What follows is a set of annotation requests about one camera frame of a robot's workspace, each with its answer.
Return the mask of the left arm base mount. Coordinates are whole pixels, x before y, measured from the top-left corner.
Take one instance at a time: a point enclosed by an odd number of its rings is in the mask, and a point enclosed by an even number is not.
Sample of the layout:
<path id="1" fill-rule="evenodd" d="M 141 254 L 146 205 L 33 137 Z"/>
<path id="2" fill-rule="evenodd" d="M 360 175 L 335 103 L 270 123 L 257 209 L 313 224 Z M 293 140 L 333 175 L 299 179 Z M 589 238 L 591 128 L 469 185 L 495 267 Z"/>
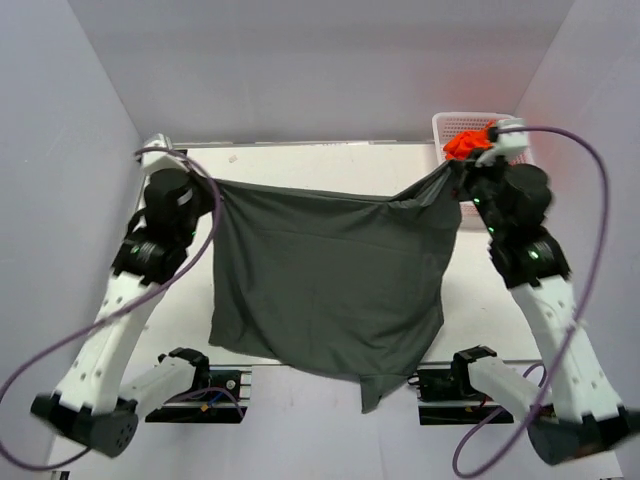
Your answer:
<path id="1" fill-rule="evenodd" d="M 196 387 L 147 415 L 145 422 L 238 425 L 248 409 L 250 394 L 250 367 L 211 367 Z"/>

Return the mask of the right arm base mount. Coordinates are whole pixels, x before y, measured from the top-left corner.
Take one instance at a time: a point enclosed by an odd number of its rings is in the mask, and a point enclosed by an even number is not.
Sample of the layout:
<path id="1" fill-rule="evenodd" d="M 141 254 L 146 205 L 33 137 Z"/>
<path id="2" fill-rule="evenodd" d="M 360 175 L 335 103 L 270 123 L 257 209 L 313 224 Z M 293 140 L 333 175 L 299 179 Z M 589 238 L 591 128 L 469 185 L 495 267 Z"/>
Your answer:
<path id="1" fill-rule="evenodd" d="M 407 384 L 417 393 L 421 426 L 477 425 L 499 410 L 482 394 L 461 394 L 448 369 L 419 369 L 407 379 Z"/>

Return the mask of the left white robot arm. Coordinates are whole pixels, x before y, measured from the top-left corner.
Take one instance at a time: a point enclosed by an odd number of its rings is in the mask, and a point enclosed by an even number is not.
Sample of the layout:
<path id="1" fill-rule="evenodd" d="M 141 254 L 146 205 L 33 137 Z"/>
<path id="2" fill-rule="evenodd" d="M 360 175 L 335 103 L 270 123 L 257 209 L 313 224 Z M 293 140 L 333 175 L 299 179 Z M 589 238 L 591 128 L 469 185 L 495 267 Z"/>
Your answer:
<path id="1" fill-rule="evenodd" d="M 187 252 L 198 220 L 220 211 L 211 180 L 182 169 L 149 177 L 143 207 L 129 221 L 112 263 L 103 304 L 70 370 L 31 413 L 57 434 L 115 458 L 131 443 L 140 421 L 165 402 L 203 386 L 205 354 L 176 348 L 128 384 L 125 369 L 149 317 L 180 269 L 194 266 Z"/>

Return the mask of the dark grey t shirt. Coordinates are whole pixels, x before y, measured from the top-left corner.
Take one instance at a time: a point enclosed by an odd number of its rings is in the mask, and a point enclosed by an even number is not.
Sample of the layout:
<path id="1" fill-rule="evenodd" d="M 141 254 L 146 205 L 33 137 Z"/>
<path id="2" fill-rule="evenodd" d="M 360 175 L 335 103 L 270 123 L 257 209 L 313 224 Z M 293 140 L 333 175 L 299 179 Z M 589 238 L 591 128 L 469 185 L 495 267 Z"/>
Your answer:
<path id="1" fill-rule="evenodd" d="M 391 197 L 222 182 L 210 343 L 355 380 L 373 411 L 443 325 L 454 184 L 447 166 Z"/>

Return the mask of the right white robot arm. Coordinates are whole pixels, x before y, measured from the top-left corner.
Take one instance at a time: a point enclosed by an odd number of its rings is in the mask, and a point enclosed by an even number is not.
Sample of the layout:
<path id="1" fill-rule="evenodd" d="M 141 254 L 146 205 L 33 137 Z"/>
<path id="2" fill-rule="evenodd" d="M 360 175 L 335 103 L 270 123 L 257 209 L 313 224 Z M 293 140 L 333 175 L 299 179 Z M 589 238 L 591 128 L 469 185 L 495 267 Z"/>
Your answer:
<path id="1" fill-rule="evenodd" d="M 456 195 L 478 210 L 490 234 L 489 255 L 523 313 L 546 381 L 538 387 L 486 346 L 455 353 L 451 377 L 461 395 L 494 400 L 527 431 L 548 465 L 608 451 L 639 433 L 639 413 L 628 409 L 597 359 L 574 302 L 571 271 L 543 223 L 552 194 L 547 175 L 504 160 L 479 166 L 455 162 Z"/>

